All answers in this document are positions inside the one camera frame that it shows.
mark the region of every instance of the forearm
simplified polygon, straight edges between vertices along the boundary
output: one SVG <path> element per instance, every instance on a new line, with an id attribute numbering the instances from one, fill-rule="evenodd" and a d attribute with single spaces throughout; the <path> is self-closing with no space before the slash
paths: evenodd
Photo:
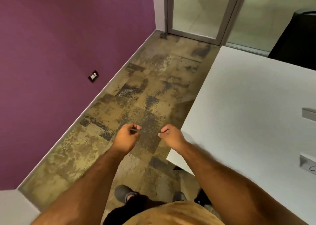
<path id="1" fill-rule="evenodd" d="M 124 158 L 112 147 L 62 193 L 33 223 L 37 224 L 97 224 L 105 209 L 117 168 Z"/>
<path id="2" fill-rule="evenodd" d="M 255 183 L 192 144 L 184 144 L 179 153 L 225 224 L 278 224 L 282 213 L 299 220 Z"/>

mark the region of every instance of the shoe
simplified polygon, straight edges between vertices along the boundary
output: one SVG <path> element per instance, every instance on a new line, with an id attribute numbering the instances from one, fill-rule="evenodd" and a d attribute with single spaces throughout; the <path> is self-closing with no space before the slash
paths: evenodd
<path id="1" fill-rule="evenodd" d="M 130 187 L 127 187 L 126 185 L 119 185 L 114 189 L 114 196 L 118 201 L 121 203 L 126 204 L 127 198 L 129 195 L 139 195 L 139 193 L 134 192 Z"/>
<path id="2" fill-rule="evenodd" d="M 183 192 L 174 193 L 172 202 L 176 202 L 176 201 L 187 201 L 186 196 L 184 195 Z"/>

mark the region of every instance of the hand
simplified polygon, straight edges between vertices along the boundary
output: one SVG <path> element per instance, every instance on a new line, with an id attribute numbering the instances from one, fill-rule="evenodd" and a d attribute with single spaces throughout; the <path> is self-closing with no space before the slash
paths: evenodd
<path id="1" fill-rule="evenodd" d="M 140 137 L 139 133 L 131 129 L 141 130 L 142 127 L 136 124 L 124 124 L 117 133 L 111 148 L 127 155 L 134 148 L 135 143 Z"/>
<path id="2" fill-rule="evenodd" d="M 182 132 L 171 124 L 164 126 L 158 136 L 162 138 L 169 147 L 176 150 L 178 153 L 186 144 L 188 144 L 182 135 Z"/>

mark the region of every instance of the desk surface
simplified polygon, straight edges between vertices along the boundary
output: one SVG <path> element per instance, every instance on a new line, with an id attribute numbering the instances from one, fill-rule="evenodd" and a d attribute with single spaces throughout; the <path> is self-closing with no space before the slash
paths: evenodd
<path id="1" fill-rule="evenodd" d="M 222 46 L 181 131 L 312 225 L 316 175 L 299 155 L 316 157 L 316 123 L 303 107 L 316 109 L 316 71 Z"/>

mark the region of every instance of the tan shirt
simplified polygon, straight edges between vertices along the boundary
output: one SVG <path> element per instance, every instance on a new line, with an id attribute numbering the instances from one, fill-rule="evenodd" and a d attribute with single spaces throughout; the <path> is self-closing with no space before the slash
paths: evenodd
<path id="1" fill-rule="evenodd" d="M 124 225 L 175 224 L 175 225 L 224 225 L 204 207 L 179 201 L 145 210 L 130 218 Z"/>

